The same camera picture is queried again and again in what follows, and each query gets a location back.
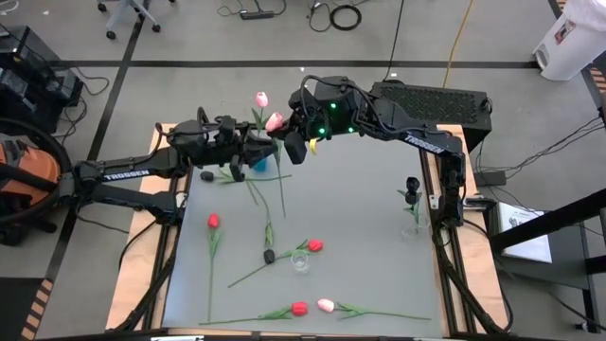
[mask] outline white container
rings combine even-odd
[[[568,0],[533,54],[552,81],[568,81],[606,50],[606,0]]]

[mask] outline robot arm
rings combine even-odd
[[[309,79],[318,81],[313,95],[304,86]],[[465,154],[460,138],[411,118],[392,100],[368,94],[347,77],[308,76],[291,95],[289,106],[291,117],[268,135],[284,140],[293,164],[305,160],[305,142],[313,138],[331,140],[335,135],[357,133],[383,141],[400,140],[439,156],[440,221],[463,225],[458,193],[465,184]]]

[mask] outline red tulip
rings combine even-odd
[[[293,303],[293,307],[291,308],[293,315],[295,316],[303,316],[307,314],[307,303],[305,302],[295,302]]]
[[[215,229],[219,227],[219,215],[217,213],[210,213],[208,216],[208,228]]]
[[[312,252],[318,252],[318,251],[322,250],[323,247],[324,247],[324,243],[320,240],[310,240],[310,243],[308,245],[308,248]]]

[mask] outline tulip leaf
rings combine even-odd
[[[257,124],[257,135],[263,129],[263,116],[260,115],[255,108],[250,108],[253,111],[253,117],[255,117],[255,124]]]
[[[289,313],[291,312],[291,307],[285,307],[276,311],[269,312],[267,314],[260,315],[259,319],[289,319]]]
[[[271,115],[269,115],[268,117],[266,117],[264,120],[261,121],[261,124],[263,125],[263,128],[265,128],[265,124],[267,124],[267,121],[271,118]]]
[[[269,222],[265,226],[265,247],[269,248],[274,244],[274,230],[272,223]]]
[[[255,192],[253,192],[253,187],[250,186],[250,182],[248,182],[247,180],[244,180],[244,182],[246,183],[246,186],[248,187],[248,191],[250,192],[250,196],[253,197],[253,201],[255,202],[255,205],[258,206],[257,197],[255,196]]]
[[[289,258],[292,255],[293,255],[293,251],[285,251],[284,253],[282,253],[280,255],[280,258]]]
[[[307,244],[308,244],[308,243],[309,243],[309,242],[308,242],[308,240],[305,240],[304,242],[302,242],[301,244],[299,244],[299,245],[296,247],[296,249],[297,249],[297,250],[304,249],[304,248],[306,248],[306,247],[307,247]]]
[[[210,258],[212,260],[215,259],[215,254],[217,254],[217,248],[219,247],[219,241],[221,240],[221,231],[218,230],[208,230],[208,243],[210,246]]]
[[[349,311],[349,312],[356,312],[356,313],[359,313],[359,314],[363,314],[363,313],[367,313],[368,312],[367,309],[364,309],[364,308],[361,308],[361,307],[357,307],[357,306],[354,306],[352,304],[347,304],[347,303],[339,303],[339,302],[337,302],[337,306],[340,309],[342,309],[342,310]]]

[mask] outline black metal frame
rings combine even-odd
[[[513,246],[520,242],[526,242],[531,239],[547,235],[562,228],[579,224],[590,218],[604,216],[606,207],[606,189],[588,195],[571,204],[560,207],[556,210],[545,213],[524,224],[520,224],[512,229],[496,234],[490,237],[490,247],[493,252],[501,252],[506,247]],[[581,289],[583,293],[583,303],[585,316],[599,323],[596,303],[596,291],[591,275],[606,273],[606,256],[590,257],[587,249],[586,233],[581,232],[581,242],[585,258],[585,273],[588,277],[588,288]],[[600,333],[601,330],[592,323],[587,325],[588,332]]]

